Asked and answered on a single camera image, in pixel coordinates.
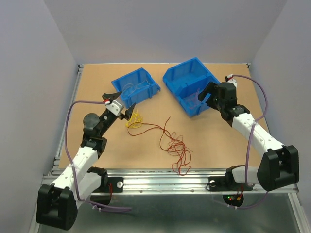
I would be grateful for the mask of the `small blue plastic bin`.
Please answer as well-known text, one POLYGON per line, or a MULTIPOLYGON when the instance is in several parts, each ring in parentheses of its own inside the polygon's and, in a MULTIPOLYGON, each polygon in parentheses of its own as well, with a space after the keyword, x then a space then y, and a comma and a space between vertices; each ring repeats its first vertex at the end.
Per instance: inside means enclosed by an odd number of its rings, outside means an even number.
POLYGON ((113 80, 111 83, 117 92, 122 92, 121 100, 126 108, 134 103, 138 104, 152 98, 161 90, 150 73, 142 67, 113 80))

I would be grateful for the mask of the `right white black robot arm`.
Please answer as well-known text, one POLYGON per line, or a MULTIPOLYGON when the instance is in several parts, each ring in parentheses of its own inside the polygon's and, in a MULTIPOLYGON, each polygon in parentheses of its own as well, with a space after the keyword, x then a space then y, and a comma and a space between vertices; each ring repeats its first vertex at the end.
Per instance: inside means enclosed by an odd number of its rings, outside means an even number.
POLYGON ((235 189, 240 184, 259 184, 272 191, 299 181, 299 155, 294 146, 286 146, 273 138, 253 118, 250 111, 237 103, 237 88, 231 82, 209 82, 198 95, 199 101, 220 112, 230 127, 240 132, 261 156, 259 167, 233 166, 215 185, 235 189))

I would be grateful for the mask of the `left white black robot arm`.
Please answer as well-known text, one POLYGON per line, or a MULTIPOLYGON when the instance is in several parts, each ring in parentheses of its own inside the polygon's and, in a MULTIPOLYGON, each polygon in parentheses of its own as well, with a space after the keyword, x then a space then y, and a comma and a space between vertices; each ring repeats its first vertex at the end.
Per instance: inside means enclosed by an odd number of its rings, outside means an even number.
POLYGON ((62 230, 69 230, 74 225, 78 209, 83 203, 89 203, 98 211, 124 213, 131 207, 116 207, 91 201, 91 193, 104 191, 108 185, 107 171, 95 167, 105 150, 107 139, 104 133, 117 120, 129 120, 135 105, 124 110, 118 100, 122 92, 104 93, 98 104, 105 106, 99 116, 89 113, 83 119, 83 137, 76 155, 68 156, 69 165, 50 184, 43 184, 37 194, 36 222, 62 230))

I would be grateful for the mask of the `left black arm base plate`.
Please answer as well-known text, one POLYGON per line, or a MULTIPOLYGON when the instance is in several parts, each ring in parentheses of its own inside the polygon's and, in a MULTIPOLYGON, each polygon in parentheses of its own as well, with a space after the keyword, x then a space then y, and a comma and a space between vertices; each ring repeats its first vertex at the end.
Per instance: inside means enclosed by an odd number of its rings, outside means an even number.
POLYGON ((91 193, 122 193, 124 185, 123 177, 109 177, 107 173, 87 173, 78 182, 80 196, 89 196, 91 193))

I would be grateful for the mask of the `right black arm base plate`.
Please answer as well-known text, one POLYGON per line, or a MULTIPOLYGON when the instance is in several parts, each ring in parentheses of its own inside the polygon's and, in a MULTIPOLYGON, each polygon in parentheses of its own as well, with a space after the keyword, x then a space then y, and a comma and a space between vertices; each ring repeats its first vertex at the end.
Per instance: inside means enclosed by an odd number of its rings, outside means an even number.
POLYGON ((211 192, 237 192, 237 191, 252 191, 253 188, 244 183, 237 183, 232 179, 227 179, 225 176, 209 177, 206 184, 206 190, 211 192))

